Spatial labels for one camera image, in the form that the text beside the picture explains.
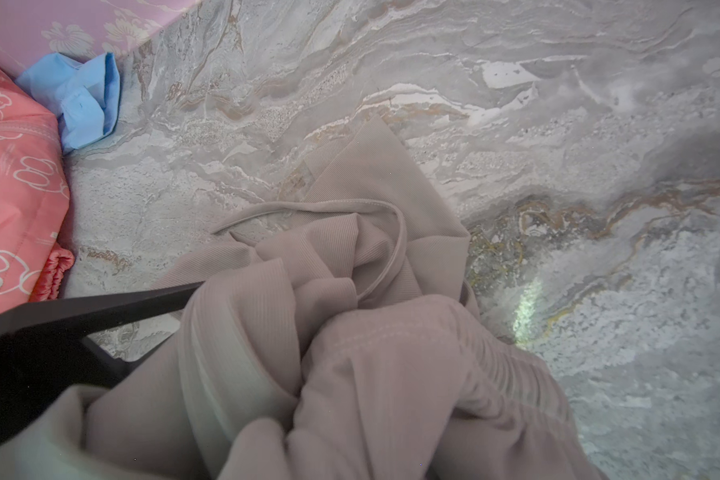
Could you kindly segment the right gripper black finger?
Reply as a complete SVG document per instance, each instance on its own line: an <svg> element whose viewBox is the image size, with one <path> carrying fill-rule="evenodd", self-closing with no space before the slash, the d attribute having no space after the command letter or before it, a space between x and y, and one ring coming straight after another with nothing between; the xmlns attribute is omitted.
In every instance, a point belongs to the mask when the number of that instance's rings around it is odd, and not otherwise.
<svg viewBox="0 0 720 480"><path fill-rule="evenodd" d="M111 388L137 367L110 355L91 334L179 311L198 287L24 303L0 313L0 445L69 386Z"/></svg>

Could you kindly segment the grey cloth garment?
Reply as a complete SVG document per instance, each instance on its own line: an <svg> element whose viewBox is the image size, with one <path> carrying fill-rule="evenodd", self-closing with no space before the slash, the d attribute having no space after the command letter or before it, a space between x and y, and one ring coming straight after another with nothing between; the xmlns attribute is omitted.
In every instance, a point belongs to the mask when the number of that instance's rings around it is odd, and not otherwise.
<svg viewBox="0 0 720 480"><path fill-rule="evenodd" d="M538 357L495 338L470 236L390 128L306 158L288 230L180 257L178 331L0 446L0 479L598 479Z"/></svg>

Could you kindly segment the pink patterned cloth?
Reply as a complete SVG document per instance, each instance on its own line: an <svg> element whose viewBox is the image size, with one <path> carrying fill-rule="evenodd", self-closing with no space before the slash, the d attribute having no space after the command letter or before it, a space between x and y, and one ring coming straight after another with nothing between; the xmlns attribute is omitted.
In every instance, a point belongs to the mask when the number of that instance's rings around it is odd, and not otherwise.
<svg viewBox="0 0 720 480"><path fill-rule="evenodd" d="M56 117L0 70L0 313L58 297L69 205Z"/></svg>

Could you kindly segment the light blue cloth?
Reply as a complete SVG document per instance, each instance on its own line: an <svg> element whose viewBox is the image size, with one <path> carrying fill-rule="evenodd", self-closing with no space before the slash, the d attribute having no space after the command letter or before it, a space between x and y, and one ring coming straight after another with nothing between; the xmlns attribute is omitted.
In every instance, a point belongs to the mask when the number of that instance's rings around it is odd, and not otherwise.
<svg viewBox="0 0 720 480"><path fill-rule="evenodd" d="M121 81L110 52L85 63L48 54L20 74L16 84L57 117L64 154L100 141L116 127Z"/></svg>

